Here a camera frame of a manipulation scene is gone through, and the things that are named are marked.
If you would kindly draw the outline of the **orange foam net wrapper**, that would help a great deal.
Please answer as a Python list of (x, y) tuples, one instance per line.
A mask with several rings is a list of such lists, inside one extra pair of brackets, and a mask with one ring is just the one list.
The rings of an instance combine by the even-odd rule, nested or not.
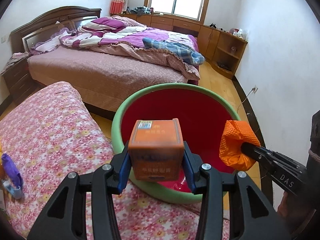
[(249, 123), (226, 121), (219, 148), (219, 157), (225, 165), (238, 171), (248, 171), (255, 164), (254, 159), (242, 153), (241, 146), (244, 142), (261, 146)]

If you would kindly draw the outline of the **orange cardboard box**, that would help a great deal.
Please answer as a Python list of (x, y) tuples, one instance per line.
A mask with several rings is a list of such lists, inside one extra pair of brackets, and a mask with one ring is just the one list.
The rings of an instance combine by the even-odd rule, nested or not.
[(137, 120), (128, 151), (137, 180), (177, 180), (184, 155), (179, 120)]

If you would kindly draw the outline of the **blue plastic tape dispenser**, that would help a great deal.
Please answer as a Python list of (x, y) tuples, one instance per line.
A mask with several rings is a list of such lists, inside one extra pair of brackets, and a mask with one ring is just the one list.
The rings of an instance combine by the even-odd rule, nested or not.
[(23, 193), (22, 193), (22, 189), (20, 186), (18, 186), (17, 188), (14, 188), (9, 181), (2, 181), (2, 184), (4, 186), (4, 188), (11, 194), (11, 196), (16, 199), (19, 200), (22, 198)]

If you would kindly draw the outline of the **red bin with green rim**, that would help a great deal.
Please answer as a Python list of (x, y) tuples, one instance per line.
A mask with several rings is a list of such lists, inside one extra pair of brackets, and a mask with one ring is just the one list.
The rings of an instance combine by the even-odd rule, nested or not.
[[(180, 123), (184, 149), (201, 157), (218, 171), (233, 173), (219, 157), (220, 141), (226, 121), (238, 120), (233, 107), (221, 96), (205, 88), (183, 83), (165, 83), (139, 90), (118, 108), (111, 128), (115, 155), (128, 150), (129, 139), (137, 120), (171, 120)], [(147, 194), (174, 204), (194, 204), (202, 200), (187, 184), (183, 167), (175, 181), (140, 181), (132, 163), (129, 179)]]

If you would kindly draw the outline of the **pink floral covered table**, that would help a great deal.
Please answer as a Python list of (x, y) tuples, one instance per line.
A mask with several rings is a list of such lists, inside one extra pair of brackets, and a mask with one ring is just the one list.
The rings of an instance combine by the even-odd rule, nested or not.
[[(5, 197), (7, 222), (21, 238), (69, 172), (91, 173), (114, 155), (112, 139), (107, 140), (67, 82), (49, 85), (13, 109), (1, 121), (1, 147), (23, 179), (23, 198)], [(113, 201), (122, 239), (196, 236), (200, 202), (165, 202), (132, 181)]]

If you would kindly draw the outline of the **large bed pink sheet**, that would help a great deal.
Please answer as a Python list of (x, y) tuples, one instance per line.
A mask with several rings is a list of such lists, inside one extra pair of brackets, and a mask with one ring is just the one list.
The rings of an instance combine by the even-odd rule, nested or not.
[(163, 49), (126, 43), (56, 50), (28, 59), (31, 77), (43, 85), (70, 83), (85, 103), (115, 112), (133, 93), (163, 83), (197, 83), (197, 67)]

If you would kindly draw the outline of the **long wooden low cabinet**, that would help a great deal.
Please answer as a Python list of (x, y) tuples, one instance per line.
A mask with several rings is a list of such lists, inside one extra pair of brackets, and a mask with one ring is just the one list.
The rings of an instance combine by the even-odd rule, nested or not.
[(193, 35), (200, 53), (219, 74), (232, 79), (240, 64), (247, 41), (229, 32), (170, 15), (120, 14), (157, 29)]

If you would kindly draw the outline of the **blue plaid shirt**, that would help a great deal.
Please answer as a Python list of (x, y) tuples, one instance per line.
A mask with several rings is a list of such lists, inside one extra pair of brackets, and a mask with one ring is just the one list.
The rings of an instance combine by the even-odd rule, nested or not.
[(147, 37), (143, 38), (142, 41), (146, 49), (154, 48), (168, 50), (179, 57), (182, 61), (193, 66), (199, 66), (205, 61), (205, 58), (201, 53), (182, 43), (156, 41)]

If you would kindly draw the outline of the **dark wooden nightstand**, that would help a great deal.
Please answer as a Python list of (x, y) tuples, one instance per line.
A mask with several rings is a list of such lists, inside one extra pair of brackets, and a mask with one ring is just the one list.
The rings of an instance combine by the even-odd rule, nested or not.
[(36, 84), (29, 72), (26, 57), (8, 67), (2, 73), (2, 77), (16, 105), (23, 102), (35, 90)]

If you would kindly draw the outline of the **purple patchwork quilt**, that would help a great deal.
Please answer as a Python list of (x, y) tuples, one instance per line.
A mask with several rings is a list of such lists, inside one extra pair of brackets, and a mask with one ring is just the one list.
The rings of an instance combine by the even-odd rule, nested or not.
[(146, 49), (143, 38), (156, 41), (178, 42), (198, 51), (193, 36), (148, 27), (127, 17), (112, 16), (92, 20), (76, 31), (60, 38), (63, 46), (89, 49), (110, 55), (127, 56), (136, 60), (170, 67), (180, 72), (186, 79), (198, 81), (198, 66), (182, 61), (175, 54), (164, 49)]

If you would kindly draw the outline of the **white pillow purple frill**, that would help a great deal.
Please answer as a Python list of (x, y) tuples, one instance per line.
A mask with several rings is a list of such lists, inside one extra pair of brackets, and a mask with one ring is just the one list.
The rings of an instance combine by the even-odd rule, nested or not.
[(69, 34), (68, 28), (62, 28), (57, 33), (54, 33), (50, 39), (44, 42), (38, 42), (35, 46), (31, 47), (29, 53), (31, 55), (40, 55), (44, 53), (49, 53), (56, 50), (62, 43), (60, 38)]

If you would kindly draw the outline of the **clothes pile on nightstand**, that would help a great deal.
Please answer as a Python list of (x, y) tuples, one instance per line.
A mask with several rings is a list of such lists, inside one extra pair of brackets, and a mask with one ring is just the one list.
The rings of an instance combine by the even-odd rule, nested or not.
[(15, 63), (26, 59), (29, 56), (28, 52), (24, 53), (13, 53), (7, 64), (5, 65), (4, 69), (1, 71), (1, 74), (3, 74), (6, 70), (8, 70), (11, 66), (13, 66)]

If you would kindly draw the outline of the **dark wooden headboard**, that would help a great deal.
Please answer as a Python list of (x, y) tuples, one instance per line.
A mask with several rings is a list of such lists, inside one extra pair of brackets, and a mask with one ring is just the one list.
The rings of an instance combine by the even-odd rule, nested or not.
[(24, 51), (22, 38), (41, 28), (55, 25), (56, 22), (71, 21), (85, 16), (100, 17), (101, 8), (86, 8), (81, 6), (64, 6), (52, 9), (36, 17), (10, 33), (10, 45), (13, 53)]

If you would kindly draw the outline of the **blue clothes on cabinet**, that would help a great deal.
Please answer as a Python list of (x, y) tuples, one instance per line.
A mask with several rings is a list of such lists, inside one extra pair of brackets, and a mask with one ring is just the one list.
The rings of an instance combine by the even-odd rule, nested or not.
[(131, 14), (136, 14), (136, 15), (151, 15), (151, 9), (145, 6), (142, 7), (135, 7), (133, 9), (130, 9)]

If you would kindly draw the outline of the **wall power socket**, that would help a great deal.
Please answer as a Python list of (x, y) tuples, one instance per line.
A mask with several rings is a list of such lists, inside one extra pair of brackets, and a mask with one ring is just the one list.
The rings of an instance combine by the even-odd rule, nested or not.
[(257, 87), (257, 86), (255, 86), (255, 87), (252, 88), (252, 92), (253, 92), (253, 93), (256, 93), (257, 90), (258, 90), (258, 87)]

